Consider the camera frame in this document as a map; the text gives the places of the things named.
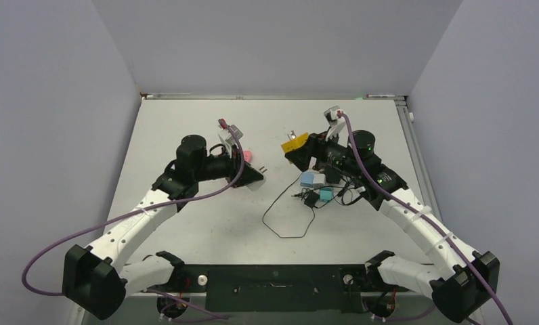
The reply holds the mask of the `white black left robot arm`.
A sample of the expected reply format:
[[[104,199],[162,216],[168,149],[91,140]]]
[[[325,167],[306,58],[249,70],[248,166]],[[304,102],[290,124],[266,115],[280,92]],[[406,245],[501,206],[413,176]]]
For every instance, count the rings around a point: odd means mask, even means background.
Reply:
[[[74,245],[64,258],[62,293],[99,320],[114,314],[126,297],[161,285],[181,288],[183,261],[166,251],[142,262],[130,256],[166,220],[197,195],[202,181],[226,179],[233,188],[261,185],[265,176],[242,159],[237,144],[223,143],[222,152],[208,152],[205,138],[185,136],[164,172],[151,185],[132,216],[119,221],[86,247]]]

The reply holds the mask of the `pink triangular power strip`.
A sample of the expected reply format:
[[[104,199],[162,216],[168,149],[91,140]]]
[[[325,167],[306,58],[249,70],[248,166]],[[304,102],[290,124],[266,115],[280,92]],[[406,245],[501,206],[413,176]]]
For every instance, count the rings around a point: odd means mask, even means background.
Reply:
[[[250,150],[245,150],[243,152],[244,161],[247,163],[251,163],[253,159],[253,153]]]

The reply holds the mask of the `teal block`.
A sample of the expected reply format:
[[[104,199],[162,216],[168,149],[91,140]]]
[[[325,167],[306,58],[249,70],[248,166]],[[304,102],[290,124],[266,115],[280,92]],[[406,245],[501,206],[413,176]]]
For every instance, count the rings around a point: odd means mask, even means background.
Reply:
[[[319,189],[320,202],[329,202],[334,199],[334,191],[332,188],[324,187]]]

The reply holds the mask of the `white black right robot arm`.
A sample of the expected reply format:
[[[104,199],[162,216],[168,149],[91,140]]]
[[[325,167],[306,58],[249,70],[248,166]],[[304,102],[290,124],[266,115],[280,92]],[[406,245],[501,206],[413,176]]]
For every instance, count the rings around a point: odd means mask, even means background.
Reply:
[[[354,131],[348,144],[325,133],[304,133],[281,145],[285,158],[300,171],[315,160],[362,190],[361,197],[388,217],[430,260],[415,263],[383,251],[366,264],[365,281],[375,290],[407,288],[432,300],[452,322],[468,320],[488,302],[498,285],[500,262],[490,251],[480,253],[447,229],[431,207],[419,200],[407,183],[374,153],[375,136]]]

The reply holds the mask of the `yellow block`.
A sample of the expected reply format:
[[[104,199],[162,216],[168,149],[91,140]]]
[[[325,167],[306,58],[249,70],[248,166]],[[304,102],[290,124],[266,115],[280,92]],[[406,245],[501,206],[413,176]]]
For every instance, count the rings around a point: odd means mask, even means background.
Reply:
[[[304,146],[309,138],[309,133],[297,135],[293,130],[288,133],[288,140],[281,145],[283,153],[292,152]]]

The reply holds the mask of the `white charger block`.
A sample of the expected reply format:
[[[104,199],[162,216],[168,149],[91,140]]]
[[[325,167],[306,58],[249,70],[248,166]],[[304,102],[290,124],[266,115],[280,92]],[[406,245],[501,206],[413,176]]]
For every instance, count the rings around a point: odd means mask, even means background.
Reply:
[[[261,186],[263,186],[266,182],[265,173],[267,172],[267,168],[265,166],[262,167],[254,167],[251,166],[251,183],[246,185],[246,187],[254,192],[257,191]]]
[[[314,173],[312,186],[313,188],[320,188],[326,185],[326,176],[323,173]]]

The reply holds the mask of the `black TP-Link adapter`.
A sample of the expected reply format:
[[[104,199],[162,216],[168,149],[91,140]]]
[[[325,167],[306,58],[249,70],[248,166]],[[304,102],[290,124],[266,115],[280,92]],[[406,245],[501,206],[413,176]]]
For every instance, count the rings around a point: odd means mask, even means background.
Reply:
[[[320,195],[316,192],[308,192],[305,194],[303,204],[311,209],[317,209],[320,202]]]

